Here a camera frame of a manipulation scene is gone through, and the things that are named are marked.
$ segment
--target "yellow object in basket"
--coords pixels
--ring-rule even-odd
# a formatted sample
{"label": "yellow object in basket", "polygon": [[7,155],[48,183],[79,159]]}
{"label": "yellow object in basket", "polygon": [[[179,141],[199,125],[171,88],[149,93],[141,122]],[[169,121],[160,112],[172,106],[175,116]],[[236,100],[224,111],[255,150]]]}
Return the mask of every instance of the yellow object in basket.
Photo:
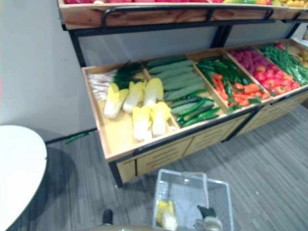
{"label": "yellow object in basket", "polygon": [[165,210],[168,210],[171,214],[174,215],[174,207],[173,207],[173,202],[172,201],[158,201],[158,209],[157,209],[157,217],[156,217],[156,221],[158,224],[160,224],[161,226],[162,224],[162,216],[163,216],[163,212]]}

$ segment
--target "wooden bin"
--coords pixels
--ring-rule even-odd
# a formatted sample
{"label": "wooden bin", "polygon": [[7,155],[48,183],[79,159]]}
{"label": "wooden bin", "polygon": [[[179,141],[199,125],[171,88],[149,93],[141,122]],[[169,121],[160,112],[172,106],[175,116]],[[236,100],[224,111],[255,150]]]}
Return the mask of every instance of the wooden bin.
{"label": "wooden bin", "polygon": [[[299,44],[297,44],[295,41],[291,39],[283,39],[283,40],[271,41],[271,42],[266,42],[266,43],[252,44],[252,45],[247,45],[245,47],[254,47],[256,49],[260,49],[264,47],[265,45],[273,45],[277,42],[281,42],[283,44],[290,43],[293,46],[293,48],[291,48],[291,50],[294,52],[293,55],[295,55],[296,53],[295,51],[299,51],[300,49],[303,49],[302,46],[300,46]],[[238,48],[240,47],[227,48],[226,50],[231,51],[231,50],[235,50]],[[228,54],[228,56],[232,58],[234,62],[236,62],[239,65],[239,67],[243,69],[243,71],[245,71],[248,75],[250,75],[251,78],[254,78],[230,54]],[[292,91],[285,92],[283,94],[272,97],[272,101],[268,102],[267,104],[264,104],[264,106],[252,117],[251,120],[249,120],[249,122],[247,122],[241,128],[241,130],[236,135],[244,134],[272,120],[275,120],[285,115],[286,113],[289,113],[290,111],[294,110],[297,106],[299,106],[307,98],[308,98],[308,85],[301,86]]]}
{"label": "wooden bin", "polygon": [[[205,87],[210,97],[223,108],[218,118],[179,128],[174,118],[168,122],[168,133],[145,142],[132,138],[131,116],[121,112],[116,120],[109,120],[103,115],[104,101],[96,100],[88,81],[88,74],[105,73],[120,65],[92,66],[82,68],[95,122],[101,139],[104,157],[108,161],[118,186],[136,176],[163,167],[184,156],[224,140],[247,117],[247,112],[226,115],[223,102],[211,92],[209,83]],[[149,78],[147,71],[144,78]]]}
{"label": "wooden bin", "polygon": [[66,29],[101,27],[104,14],[113,7],[156,6],[158,9],[117,10],[106,17],[106,26],[140,26],[155,24],[204,22],[211,15],[210,21],[226,20],[262,20],[266,18],[269,7],[273,9],[271,19],[284,19],[288,8],[254,4],[217,4],[217,3],[104,3],[104,4],[65,4],[58,0],[59,10]]}

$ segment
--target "red fruit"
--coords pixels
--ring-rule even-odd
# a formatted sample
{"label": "red fruit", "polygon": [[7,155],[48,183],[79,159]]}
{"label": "red fruit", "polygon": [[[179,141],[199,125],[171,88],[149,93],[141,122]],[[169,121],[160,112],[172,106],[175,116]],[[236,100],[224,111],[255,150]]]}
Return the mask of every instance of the red fruit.
{"label": "red fruit", "polygon": [[276,47],[279,48],[280,50],[284,50],[284,46],[283,46],[283,44],[280,43],[280,42],[277,43]]}
{"label": "red fruit", "polygon": [[263,73],[258,73],[257,75],[255,75],[255,78],[256,78],[259,82],[263,82],[264,80],[267,79]]}
{"label": "red fruit", "polygon": [[282,86],[276,86],[272,89],[273,92],[275,92],[276,94],[282,94],[285,93],[285,89]]}
{"label": "red fruit", "polygon": [[273,70],[269,70],[269,71],[271,71],[271,72],[266,72],[266,73],[265,73],[265,78],[266,78],[266,79],[272,79],[272,78],[274,78]]}
{"label": "red fruit", "polygon": [[274,74],[274,70],[269,69],[269,70],[267,70],[267,71],[265,72],[265,74]]}
{"label": "red fruit", "polygon": [[292,90],[290,85],[284,86],[285,92]]}
{"label": "red fruit", "polygon": [[66,4],[94,3],[95,0],[65,0]]}
{"label": "red fruit", "polygon": [[264,81],[264,84],[269,84],[271,88],[275,86],[275,80],[274,79],[267,79]]}
{"label": "red fruit", "polygon": [[282,82],[283,82],[283,81],[282,81],[281,79],[275,78],[274,81],[275,81],[275,87],[276,87],[276,86],[282,86]]}
{"label": "red fruit", "polygon": [[287,79],[282,80],[281,85],[283,85],[283,86],[290,86],[291,85],[291,81],[289,81]]}
{"label": "red fruit", "polygon": [[278,66],[276,66],[275,64],[270,64],[269,66],[270,66],[270,69],[272,69],[273,71],[279,70]]}
{"label": "red fruit", "polygon": [[265,68],[265,66],[263,66],[263,65],[259,65],[259,66],[256,67],[256,71],[261,71],[261,72],[264,73],[265,70],[266,70],[266,68]]}
{"label": "red fruit", "polygon": [[296,88],[299,88],[299,87],[300,87],[300,85],[299,85],[298,82],[292,82],[292,83],[291,83],[291,88],[292,88],[292,89],[296,89]]}
{"label": "red fruit", "polygon": [[278,79],[283,79],[284,77],[284,72],[282,70],[277,71],[275,74],[275,77]]}
{"label": "red fruit", "polygon": [[291,75],[287,75],[287,74],[285,74],[285,75],[283,76],[283,79],[289,80],[290,82],[293,81],[293,77],[292,77]]}

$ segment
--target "fake vegetable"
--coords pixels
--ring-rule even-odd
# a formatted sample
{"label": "fake vegetable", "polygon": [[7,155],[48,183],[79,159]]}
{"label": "fake vegetable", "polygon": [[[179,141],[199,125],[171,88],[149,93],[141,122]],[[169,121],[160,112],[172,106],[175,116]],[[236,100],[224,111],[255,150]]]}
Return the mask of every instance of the fake vegetable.
{"label": "fake vegetable", "polygon": [[125,98],[127,97],[128,89],[119,90],[115,83],[111,83],[108,89],[104,115],[109,119],[114,119],[118,115]]}
{"label": "fake vegetable", "polygon": [[191,60],[185,60],[185,61],[180,61],[177,63],[172,63],[172,64],[167,64],[167,65],[162,65],[162,66],[156,66],[153,67],[149,70],[149,73],[152,74],[158,74],[163,71],[171,70],[171,69],[176,69],[184,66],[192,66],[193,62]]}
{"label": "fake vegetable", "polygon": [[151,60],[147,63],[147,67],[166,65],[166,64],[171,64],[171,63],[175,63],[175,62],[180,62],[180,61],[183,61],[183,60],[186,60],[185,55],[169,56],[169,57]]}
{"label": "fake vegetable", "polygon": [[158,102],[151,108],[152,134],[154,137],[165,134],[166,121],[171,117],[171,109],[164,102]]}
{"label": "fake vegetable", "polygon": [[164,229],[175,231],[178,227],[177,219],[174,215],[172,201],[158,201],[156,221]]}
{"label": "fake vegetable", "polygon": [[150,107],[133,107],[132,119],[133,119],[133,136],[137,141],[144,141],[149,127],[151,126],[150,120]]}
{"label": "fake vegetable", "polygon": [[143,105],[152,107],[164,96],[163,83],[159,78],[152,78],[145,87]]}
{"label": "fake vegetable", "polygon": [[130,114],[133,110],[133,107],[137,106],[139,102],[143,101],[145,86],[146,81],[129,83],[128,96],[123,104],[123,111]]}

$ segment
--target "wooden crate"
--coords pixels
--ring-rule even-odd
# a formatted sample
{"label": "wooden crate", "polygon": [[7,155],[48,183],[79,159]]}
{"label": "wooden crate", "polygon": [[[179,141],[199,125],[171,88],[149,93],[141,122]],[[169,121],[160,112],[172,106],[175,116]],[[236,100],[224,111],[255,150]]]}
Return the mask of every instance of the wooden crate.
{"label": "wooden crate", "polygon": [[249,114],[244,114],[197,133],[184,155],[191,155],[219,141],[225,140],[248,116]]}
{"label": "wooden crate", "polygon": [[[210,10],[207,10],[204,7],[218,8],[214,11],[211,17],[211,21],[250,19],[262,20],[268,13],[266,10],[266,7],[268,6],[252,4],[217,4],[197,2],[65,4],[64,0],[58,0],[58,4],[63,22],[68,30],[101,27],[102,17],[106,10],[116,6],[182,6],[187,7],[187,9],[112,12],[108,15],[106,19],[107,26],[140,26],[154,24],[204,22],[208,18],[210,12]],[[195,6],[203,7],[203,9],[192,8]],[[271,7],[274,10],[271,19],[284,19],[284,16],[287,13],[287,7]]]}
{"label": "wooden crate", "polygon": [[[308,10],[307,8],[302,7],[288,7],[286,14],[284,15],[284,19],[294,19],[298,16],[302,11]],[[298,18],[298,20],[307,20],[308,19],[308,11],[302,13]]]}
{"label": "wooden crate", "polygon": [[308,90],[278,103],[264,106],[240,131],[237,136],[258,128],[294,110],[308,98]]}
{"label": "wooden crate", "polygon": [[118,159],[132,154],[137,148],[171,134],[172,131],[178,127],[176,122],[170,119],[167,122],[167,134],[162,137],[153,138],[150,141],[138,142],[133,139],[131,115],[121,111],[115,120],[110,120],[103,115],[105,101],[96,100],[94,98],[87,75],[109,72],[121,66],[122,64],[82,68],[96,126],[102,141],[104,156],[107,160]]}

